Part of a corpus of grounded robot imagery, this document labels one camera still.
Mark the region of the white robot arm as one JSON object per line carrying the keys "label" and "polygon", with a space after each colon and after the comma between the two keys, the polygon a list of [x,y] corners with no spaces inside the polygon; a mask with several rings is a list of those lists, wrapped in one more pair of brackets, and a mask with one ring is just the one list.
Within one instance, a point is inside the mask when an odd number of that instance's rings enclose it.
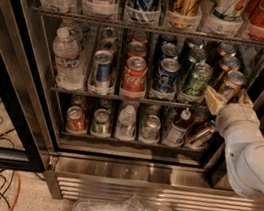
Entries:
{"label": "white robot arm", "polygon": [[231,188],[241,197],[264,196],[264,136],[248,93],[228,103],[211,86],[206,88],[207,107],[225,141],[226,171]]}

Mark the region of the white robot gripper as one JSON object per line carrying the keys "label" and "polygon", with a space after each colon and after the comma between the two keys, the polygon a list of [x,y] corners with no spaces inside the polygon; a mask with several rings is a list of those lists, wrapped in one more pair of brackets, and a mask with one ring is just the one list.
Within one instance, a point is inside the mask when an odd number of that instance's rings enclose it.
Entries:
{"label": "white robot gripper", "polygon": [[217,93],[211,86],[206,87],[205,100],[207,107],[212,115],[216,116],[216,126],[219,134],[222,136],[224,130],[228,126],[240,122],[251,122],[257,126],[260,125],[256,112],[252,109],[254,107],[252,100],[246,89],[242,89],[237,94],[237,103],[227,104],[227,99]]}

